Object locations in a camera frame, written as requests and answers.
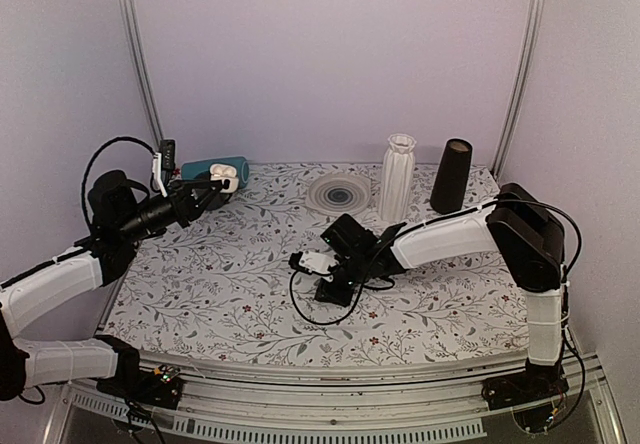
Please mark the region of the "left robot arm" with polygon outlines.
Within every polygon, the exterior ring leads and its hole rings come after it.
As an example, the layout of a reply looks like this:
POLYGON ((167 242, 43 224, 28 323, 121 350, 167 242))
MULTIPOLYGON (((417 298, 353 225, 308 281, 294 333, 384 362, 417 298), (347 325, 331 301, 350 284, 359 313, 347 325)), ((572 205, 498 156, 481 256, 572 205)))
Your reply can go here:
POLYGON ((1 285, 1 398, 10 401, 42 384, 91 378, 103 390, 131 399, 148 390, 136 348, 109 335, 81 341, 25 341, 22 331, 71 299, 124 276, 139 244, 174 223, 187 227, 222 194, 237 190, 232 166, 214 164, 201 180, 175 180, 156 196, 137 200, 143 184, 121 170, 100 176, 88 193, 93 211, 88 237, 64 254, 1 285))

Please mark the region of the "beige earbud charging case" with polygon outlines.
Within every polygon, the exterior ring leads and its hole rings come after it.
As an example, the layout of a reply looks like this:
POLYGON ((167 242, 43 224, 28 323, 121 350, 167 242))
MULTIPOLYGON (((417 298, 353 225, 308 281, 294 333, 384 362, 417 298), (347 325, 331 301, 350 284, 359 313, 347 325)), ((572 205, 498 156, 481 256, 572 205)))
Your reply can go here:
POLYGON ((220 192, 232 194, 239 187, 237 169, 232 165, 214 163, 209 168, 210 180, 220 182, 220 192))

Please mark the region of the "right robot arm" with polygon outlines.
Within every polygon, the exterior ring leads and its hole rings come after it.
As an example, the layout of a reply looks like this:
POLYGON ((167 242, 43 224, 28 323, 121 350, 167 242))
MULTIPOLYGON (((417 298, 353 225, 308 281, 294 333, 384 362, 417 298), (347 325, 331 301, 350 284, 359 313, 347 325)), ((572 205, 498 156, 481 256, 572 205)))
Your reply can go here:
POLYGON ((310 273, 318 275, 315 300, 351 304, 357 286, 446 258, 498 252, 523 292, 529 332, 521 372, 487 379, 482 396, 492 409, 549 398, 568 389, 561 367, 565 232, 558 219, 511 183, 496 198, 421 224, 401 222, 380 235, 343 214, 321 235, 330 255, 313 254, 310 273))

